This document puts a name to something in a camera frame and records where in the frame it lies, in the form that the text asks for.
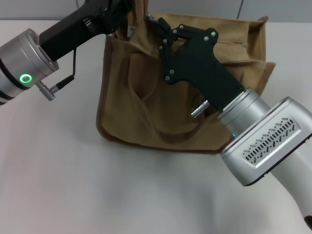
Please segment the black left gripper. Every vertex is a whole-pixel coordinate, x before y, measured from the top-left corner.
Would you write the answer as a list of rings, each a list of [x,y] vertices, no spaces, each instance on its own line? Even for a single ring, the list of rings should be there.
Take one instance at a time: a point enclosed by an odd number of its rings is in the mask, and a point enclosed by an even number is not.
[[[41,33],[39,45],[51,61],[57,61],[91,38],[116,31],[134,7],[134,0],[87,0]]]

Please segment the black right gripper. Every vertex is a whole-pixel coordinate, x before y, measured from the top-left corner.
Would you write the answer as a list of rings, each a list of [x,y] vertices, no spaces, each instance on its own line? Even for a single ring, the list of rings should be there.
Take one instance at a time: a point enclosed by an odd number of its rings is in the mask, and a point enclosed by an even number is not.
[[[187,81],[218,111],[222,111],[244,86],[214,55],[218,32],[213,28],[174,28],[164,18],[156,21],[156,33],[162,39],[159,57],[168,84]]]

